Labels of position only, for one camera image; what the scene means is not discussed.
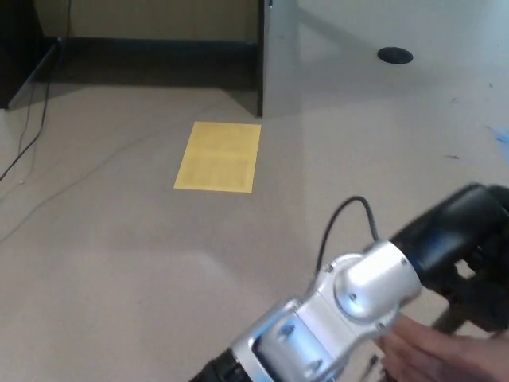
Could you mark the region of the bare person hand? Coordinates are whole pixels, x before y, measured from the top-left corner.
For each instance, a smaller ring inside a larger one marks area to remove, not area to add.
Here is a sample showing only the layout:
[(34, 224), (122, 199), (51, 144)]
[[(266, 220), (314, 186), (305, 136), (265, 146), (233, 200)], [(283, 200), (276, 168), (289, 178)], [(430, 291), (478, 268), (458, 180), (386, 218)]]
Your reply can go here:
[(405, 315), (376, 340), (397, 381), (507, 381), (508, 339), (447, 335)]

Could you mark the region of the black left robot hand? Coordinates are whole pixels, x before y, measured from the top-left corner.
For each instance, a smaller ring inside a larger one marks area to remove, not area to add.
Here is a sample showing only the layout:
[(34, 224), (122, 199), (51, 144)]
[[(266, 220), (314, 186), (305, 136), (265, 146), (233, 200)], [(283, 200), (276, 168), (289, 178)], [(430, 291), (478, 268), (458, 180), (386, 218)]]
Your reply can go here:
[(396, 232), (394, 244), (435, 291), (452, 267), (508, 228), (508, 188), (466, 185)]

